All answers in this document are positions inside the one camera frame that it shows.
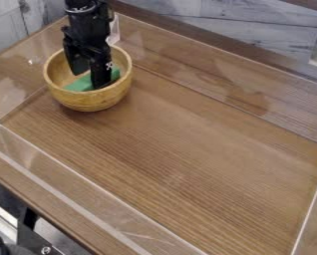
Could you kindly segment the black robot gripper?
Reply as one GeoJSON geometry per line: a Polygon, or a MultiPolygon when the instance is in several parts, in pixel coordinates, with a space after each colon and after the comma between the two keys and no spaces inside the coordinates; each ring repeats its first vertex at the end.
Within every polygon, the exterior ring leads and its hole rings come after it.
{"type": "Polygon", "coordinates": [[[112,79],[112,57],[107,38],[113,12],[108,0],[64,0],[69,24],[61,28],[63,47],[71,72],[81,75],[91,67],[93,89],[104,88],[112,79]],[[84,55],[93,55],[89,66],[84,55]]]}

